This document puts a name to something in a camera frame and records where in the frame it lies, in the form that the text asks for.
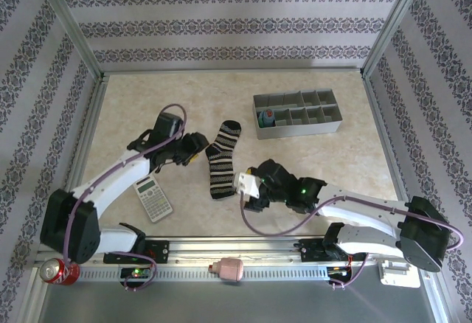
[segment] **blue object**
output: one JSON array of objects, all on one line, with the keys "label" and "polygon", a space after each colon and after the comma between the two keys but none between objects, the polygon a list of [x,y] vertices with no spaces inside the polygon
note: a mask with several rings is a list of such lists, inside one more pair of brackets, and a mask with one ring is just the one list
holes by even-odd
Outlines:
[{"label": "blue object", "polygon": [[266,109],[265,111],[260,112],[257,121],[259,123],[259,128],[270,128],[274,126],[274,112],[271,109]]}]

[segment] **white bracket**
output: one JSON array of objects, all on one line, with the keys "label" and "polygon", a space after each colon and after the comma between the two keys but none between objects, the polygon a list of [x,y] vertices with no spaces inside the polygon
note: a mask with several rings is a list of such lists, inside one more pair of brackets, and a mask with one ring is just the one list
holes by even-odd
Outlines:
[{"label": "white bracket", "polygon": [[382,260],[378,263],[381,282],[384,285],[419,288],[420,275],[416,266],[403,261]]},{"label": "white bracket", "polygon": [[248,173],[236,173],[233,186],[238,194],[242,192],[245,196],[259,198],[260,181],[258,177]]}]

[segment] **beige tabletop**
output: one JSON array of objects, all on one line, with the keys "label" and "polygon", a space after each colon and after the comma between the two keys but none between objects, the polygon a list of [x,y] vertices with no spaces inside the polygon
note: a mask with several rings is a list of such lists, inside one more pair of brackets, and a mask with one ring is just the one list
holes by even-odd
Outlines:
[{"label": "beige tabletop", "polygon": [[[336,133],[257,140],[252,114],[254,94],[332,88],[344,121]],[[160,110],[180,103],[188,115],[187,132],[198,131],[213,142],[221,123],[242,126],[233,163],[237,172],[274,159],[296,177],[313,177],[340,188],[396,200],[381,142],[358,72],[175,73],[111,76],[100,112],[83,181],[116,161]],[[189,166],[167,165],[156,175],[174,208],[151,223],[133,187],[121,194],[100,218],[101,226],[126,222],[158,236],[251,235],[240,218],[238,197],[213,201],[204,153]],[[297,224],[298,215],[284,204],[271,204],[249,221],[264,232]],[[332,219],[314,218],[295,234],[323,235]]]}]

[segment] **calculator display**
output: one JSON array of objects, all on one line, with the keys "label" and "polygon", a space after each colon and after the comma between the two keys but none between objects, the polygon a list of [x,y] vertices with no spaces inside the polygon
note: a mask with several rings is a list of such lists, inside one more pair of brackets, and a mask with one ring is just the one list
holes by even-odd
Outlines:
[{"label": "calculator display", "polygon": [[150,181],[149,183],[146,183],[142,187],[139,187],[138,192],[144,192],[145,190],[148,190],[149,188],[154,187],[155,184],[156,183],[154,183],[153,181]]}]

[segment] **cable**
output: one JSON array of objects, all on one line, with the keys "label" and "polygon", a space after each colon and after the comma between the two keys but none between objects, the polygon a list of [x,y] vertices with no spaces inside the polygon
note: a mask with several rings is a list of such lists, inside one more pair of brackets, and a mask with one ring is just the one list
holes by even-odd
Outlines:
[{"label": "cable", "polygon": [[347,271],[353,271],[353,256],[351,254],[347,255]]},{"label": "cable", "polygon": [[370,207],[374,207],[376,209],[380,209],[380,210],[384,210],[384,211],[388,211],[388,212],[391,212],[391,213],[394,213],[394,214],[399,214],[399,215],[404,215],[404,216],[409,216],[410,218],[416,218],[418,220],[422,220],[422,221],[425,221],[425,222],[429,222],[429,223],[433,223],[437,226],[441,226],[441,227],[444,227],[445,229],[448,229],[454,233],[456,233],[456,235],[459,237],[458,241],[455,242],[455,244],[449,246],[447,248],[448,251],[452,251],[453,249],[456,249],[456,248],[459,248],[463,243],[464,243],[464,235],[462,234],[462,232],[450,225],[449,223],[446,223],[446,222],[442,222],[442,221],[439,221],[439,220],[436,220],[436,219],[433,219],[433,218],[427,218],[426,216],[422,216],[422,215],[419,215],[419,214],[415,214],[413,212],[408,212],[408,211],[404,211],[404,210],[399,210],[399,209],[396,209],[396,208],[391,208],[391,207],[388,207],[388,206],[384,206],[384,205],[380,205],[380,204],[376,204],[376,203],[373,203],[371,201],[367,201],[367,200],[363,200],[363,199],[359,199],[359,198],[355,198],[353,196],[348,196],[348,195],[340,195],[340,196],[336,196],[334,198],[331,198],[331,199],[328,199],[326,200],[324,203],[322,203],[321,205],[319,205],[317,208],[315,208],[310,214],[309,216],[307,216],[306,218],[304,218],[299,224],[297,224],[296,226],[292,227],[291,229],[287,229],[285,231],[282,231],[282,232],[278,232],[278,233],[264,233],[264,232],[261,232],[259,231],[258,229],[255,229],[249,222],[248,222],[248,219],[246,218],[246,214],[244,213],[244,194],[241,192],[241,197],[240,197],[240,209],[241,209],[241,216],[243,217],[243,221],[244,223],[246,224],[246,226],[249,227],[250,230],[252,230],[254,233],[257,233],[258,235],[261,235],[261,236],[266,236],[266,237],[279,237],[279,236],[283,236],[283,235],[286,235],[290,232],[293,232],[295,231],[296,229],[299,229],[300,227],[302,227],[303,225],[305,225],[309,220],[311,220],[313,218],[314,215],[316,215],[319,210],[321,210],[323,207],[325,206],[328,206],[328,205],[331,205],[332,203],[336,202],[336,201],[346,201],[346,200],[349,200],[349,201],[355,201],[356,203],[360,203],[360,204],[363,204],[363,205],[366,205],[366,206],[370,206]]},{"label": "cable", "polygon": [[149,284],[152,283],[152,281],[154,280],[154,278],[156,277],[157,275],[157,264],[156,262],[154,261],[153,258],[151,257],[146,257],[145,255],[141,255],[141,254],[134,254],[134,253],[127,253],[125,251],[114,251],[113,254],[117,254],[117,255],[125,255],[127,257],[133,257],[133,258],[141,258],[141,259],[145,259],[145,260],[149,260],[150,261],[150,266],[151,268],[153,268],[153,273],[152,275],[149,277],[148,280],[146,280],[142,285],[138,286],[137,288],[130,288],[127,284],[128,284],[128,280],[131,278],[131,276],[128,276],[126,277],[125,279],[125,282],[123,283],[123,285],[125,286],[125,290],[131,290],[133,292],[136,292],[136,291],[139,291],[139,290],[142,290],[143,288],[145,288],[146,286],[148,286]]},{"label": "cable", "polygon": [[[173,104],[169,104],[169,105],[166,105],[165,107],[163,107],[163,109],[159,112],[159,115],[166,111],[167,109],[169,108],[172,108],[172,107],[178,107],[182,110],[182,114],[184,115],[184,120],[182,122],[182,125],[181,127],[177,130],[177,132],[175,134],[173,134],[169,139],[166,139],[164,140],[163,142],[161,142],[160,144],[156,145],[156,146],[153,146],[141,153],[138,153],[132,157],[130,157],[129,159],[126,159],[124,160],[123,162],[120,162],[119,164],[115,164],[112,168],[110,168],[109,170],[107,170],[105,173],[103,173],[96,181],[94,181],[94,183],[92,183],[92,185],[90,187],[88,187],[87,189],[84,190],[84,192],[82,193],[82,195],[77,199],[77,201],[75,202],[75,205],[74,207],[72,208],[71,210],[71,213],[69,215],[69,220],[67,221],[67,227],[66,227],[66,233],[64,235],[64,244],[63,244],[63,257],[64,257],[64,263],[66,266],[69,266],[70,262],[69,262],[69,241],[70,241],[70,237],[71,237],[71,230],[72,230],[72,224],[74,223],[74,218],[75,218],[75,213],[77,212],[77,208],[82,204],[83,200],[90,194],[92,194],[92,192],[94,191],[94,189],[97,188],[98,185],[100,185],[105,179],[107,179],[109,176],[111,176],[112,174],[114,174],[116,171],[118,171],[120,168],[123,168],[125,165],[127,165],[129,162],[132,162],[132,161],[135,161],[141,157],[143,157],[144,155],[146,155],[147,153],[150,153],[150,152],[153,152],[155,150],[158,150],[159,148],[161,147],[164,147],[165,145],[169,144],[170,142],[172,142],[174,139],[177,139],[177,137],[179,137],[180,135],[182,135],[184,133],[184,130],[185,130],[185,125],[187,124],[187,112],[185,111],[184,107],[182,107],[181,105],[179,104],[176,104],[176,103],[173,103]],[[153,276],[148,280],[146,281],[144,284],[142,284],[141,286],[139,286],[139,289],[141,288],[145,288],[146,286],[149,285],[149,283],[154,279],[154,277],[156,276],[156,271],[157,271],[157,266],[156,266],[156,262],[153,260],[153,258],[151,257],[146,257],[144,255],[141,255],[141,254],[132,254],[132,253],[125,253],[125,252],[115,252],[115,254],[120,254],[120,255],[127,255],[129,257],[139,257],[139,258],[142,258],[142,259],[145,259],[145,260],[149,260],[152,265],[154,265],[154,271],[153,271]]]},{"label": "cable", "polygon": [[369,257],[369,253],[366,253],[366,257],[364,258],[364,261],[362,262],[361,267],[359,268],[359,270],[357,270],[357,273],[355,273],[354,276],[351,277],[351,280],[349,280],[348,282],[342,282],[341,280],[333,279],[332,277],[330,277],[330,281],[336,282],[338,284],[338,285],[333,284],[333,290],[335,288],[342,288],[344,290],[346,286],[351,285],[354,282],[354,280],[356,280],[359,277],[359,275],[361,275],[361,272],[364,270],[364,267],[366,266],[368,257]]}]

